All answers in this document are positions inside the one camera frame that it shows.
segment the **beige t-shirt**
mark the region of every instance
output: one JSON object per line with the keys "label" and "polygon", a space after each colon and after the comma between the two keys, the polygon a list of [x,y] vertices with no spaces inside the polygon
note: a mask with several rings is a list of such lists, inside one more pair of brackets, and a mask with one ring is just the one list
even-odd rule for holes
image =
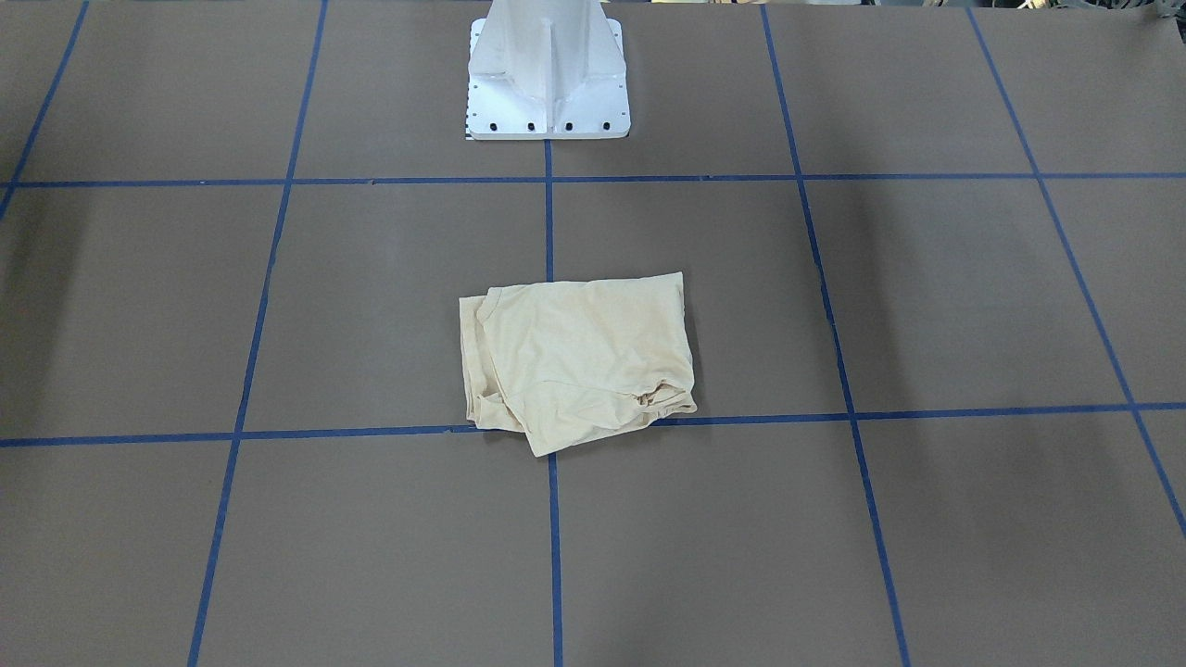
{"label": "beige t-shirt", "polygon": [[466,418],[535,456],[696,411],[682,273],[493,287],[460,312]]}

